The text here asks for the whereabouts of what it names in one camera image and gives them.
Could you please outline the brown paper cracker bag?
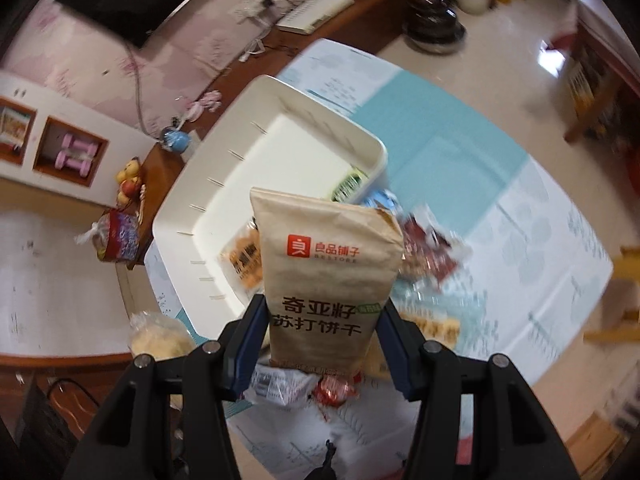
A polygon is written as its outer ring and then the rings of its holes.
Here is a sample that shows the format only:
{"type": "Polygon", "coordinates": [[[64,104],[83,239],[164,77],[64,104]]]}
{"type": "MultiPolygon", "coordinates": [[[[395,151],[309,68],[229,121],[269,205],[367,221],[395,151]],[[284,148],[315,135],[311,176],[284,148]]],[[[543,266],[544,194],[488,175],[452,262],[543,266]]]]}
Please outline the brown paper cracker bag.
{"type": "Polygon", "coordinates": [[[252,188],[271,362],[352,377],[398,274],[404,236],[389,211],[252,188]]]}

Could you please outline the bread in clear bag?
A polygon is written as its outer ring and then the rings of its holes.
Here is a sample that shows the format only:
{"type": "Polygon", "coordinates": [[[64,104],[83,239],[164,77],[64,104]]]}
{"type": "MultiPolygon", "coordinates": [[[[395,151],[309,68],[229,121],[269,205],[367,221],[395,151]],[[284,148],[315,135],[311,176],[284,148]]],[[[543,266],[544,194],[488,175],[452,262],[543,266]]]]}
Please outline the bread in clear bag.
{"type": "Polygon", "coordinates": [[[149,354],[155,361],[163,361],[186,356],[196,343],[179,320],[142,311],[130,318],[129,348],[134,358],[149,354]]]}

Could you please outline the small red candy packet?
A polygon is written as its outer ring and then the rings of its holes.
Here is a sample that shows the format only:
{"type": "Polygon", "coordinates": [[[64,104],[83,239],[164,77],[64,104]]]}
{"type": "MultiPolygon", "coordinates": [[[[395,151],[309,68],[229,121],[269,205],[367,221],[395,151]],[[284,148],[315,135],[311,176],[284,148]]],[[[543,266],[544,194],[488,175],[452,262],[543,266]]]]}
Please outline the small red candy packet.
{"type": "Polygon", "coordinates": [[[339,408],[350,399],[356,399],[358,389],[346,377],[323,376],[311,390],[311,399],[327,408],[339,408]]]}

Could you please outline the dark red snack packet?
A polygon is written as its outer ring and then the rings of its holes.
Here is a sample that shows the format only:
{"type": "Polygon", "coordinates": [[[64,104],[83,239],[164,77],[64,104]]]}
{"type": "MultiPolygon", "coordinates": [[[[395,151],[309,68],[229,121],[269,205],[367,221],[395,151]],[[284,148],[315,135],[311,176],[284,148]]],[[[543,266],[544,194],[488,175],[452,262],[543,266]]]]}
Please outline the dark red snack packet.
{"type": "Polygon", "coordinates": [[[447,233],[413,215],[401,221],[404,253],[398,278],[409,284],[439,288],[472,256],[471,247],[457,235],[447,233]]]}

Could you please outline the white plastic storage bin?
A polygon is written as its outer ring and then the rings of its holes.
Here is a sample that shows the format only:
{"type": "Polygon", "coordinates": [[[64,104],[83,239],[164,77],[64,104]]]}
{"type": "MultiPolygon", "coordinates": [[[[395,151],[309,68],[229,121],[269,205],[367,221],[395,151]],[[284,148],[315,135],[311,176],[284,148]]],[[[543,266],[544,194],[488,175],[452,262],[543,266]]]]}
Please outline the white plastic storage bin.
{"type": "Polygon", "coordinates": [[[243,314],[222,272],[224,245],[252,218],[252,188],[327,198],[358,169],[354,203],[386,182],[383,142],[271,76],[255,78],[218,119],[168,192],[153,235],[196,333],[215,339],[243,314]]]}

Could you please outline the red bag of fruit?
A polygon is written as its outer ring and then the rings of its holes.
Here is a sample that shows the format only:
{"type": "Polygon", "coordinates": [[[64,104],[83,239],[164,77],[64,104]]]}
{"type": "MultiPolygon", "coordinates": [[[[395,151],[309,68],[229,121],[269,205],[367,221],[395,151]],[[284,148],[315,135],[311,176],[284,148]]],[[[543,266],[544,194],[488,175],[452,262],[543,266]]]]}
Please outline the red bag of fruit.
{"type": "Polygon", "coordinates": [[[74,237],[77,245],[90,243],[103,262],[133,262],[140,246],[135,214],[107,209],[87,232],[74,237]]]}

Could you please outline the pink dumbbells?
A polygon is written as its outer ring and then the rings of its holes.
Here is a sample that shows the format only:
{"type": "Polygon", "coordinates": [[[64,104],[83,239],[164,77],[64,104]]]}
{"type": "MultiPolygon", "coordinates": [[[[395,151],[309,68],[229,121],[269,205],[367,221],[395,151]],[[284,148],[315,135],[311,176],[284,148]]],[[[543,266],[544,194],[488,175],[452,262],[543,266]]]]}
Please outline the pink dumbbells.
{"type": "Polygon", "coordinates": [[[79,139],[71,133],[65,133],[61,149],[56,155],[54,168],[62,170],[70,168],[78,172],[82,178],[88,177],[100,144],[79,139]]]}

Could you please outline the black robot vacuum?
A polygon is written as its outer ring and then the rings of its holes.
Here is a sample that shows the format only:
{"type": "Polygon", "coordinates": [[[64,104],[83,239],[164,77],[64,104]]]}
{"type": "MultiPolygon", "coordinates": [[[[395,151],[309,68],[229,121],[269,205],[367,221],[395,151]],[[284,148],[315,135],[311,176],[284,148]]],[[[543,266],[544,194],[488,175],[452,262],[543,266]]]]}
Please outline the black robot vacuum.
{"type": "Polygon", "coordinates": [[[406,0],[402,30],[414,48],[436,55],[460,51],[466,29],[446,0],[406,0]]]}

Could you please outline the white power strip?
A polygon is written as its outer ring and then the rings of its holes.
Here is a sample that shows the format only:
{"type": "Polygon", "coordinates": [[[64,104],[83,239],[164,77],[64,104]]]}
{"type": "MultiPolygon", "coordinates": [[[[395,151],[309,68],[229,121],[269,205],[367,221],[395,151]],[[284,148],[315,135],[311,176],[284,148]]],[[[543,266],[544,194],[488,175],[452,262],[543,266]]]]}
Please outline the white power strip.
{"type": "Polygon", "coordinates": [[[247,21],[262,22],[287,14],[305,0],[242,0],[232,6],[228,14],[236,24],[247,21]]]}

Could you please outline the white router box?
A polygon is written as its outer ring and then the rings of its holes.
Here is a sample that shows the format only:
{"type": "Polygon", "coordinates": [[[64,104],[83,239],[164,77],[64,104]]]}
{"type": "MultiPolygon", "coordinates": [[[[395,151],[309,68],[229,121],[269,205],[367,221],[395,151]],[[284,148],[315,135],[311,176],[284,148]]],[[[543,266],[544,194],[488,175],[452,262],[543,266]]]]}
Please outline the white router box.
{"type": "Polygon", "coordinates": [[[355,0],[306,0],[277,22],[281,32],[308,36],[348,9],[355,0]]]}

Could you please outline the white wall shelf cabinet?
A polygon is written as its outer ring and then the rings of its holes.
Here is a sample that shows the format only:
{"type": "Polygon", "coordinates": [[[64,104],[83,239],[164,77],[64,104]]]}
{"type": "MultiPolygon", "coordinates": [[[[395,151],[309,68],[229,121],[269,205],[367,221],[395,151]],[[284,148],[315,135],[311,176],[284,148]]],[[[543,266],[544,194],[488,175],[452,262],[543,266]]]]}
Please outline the white wall shelf cabinet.
{"type": "Polygon", "coordinates": [[[110,206],[118,191],[116,174],[130,159],[145,159],[154,145],[137,129],[39,84],[1,73],[1,175],[6,179],[110,206]],[[86,178],[70,168],[54,168],[65,133],[100,144],[86,178]]]}

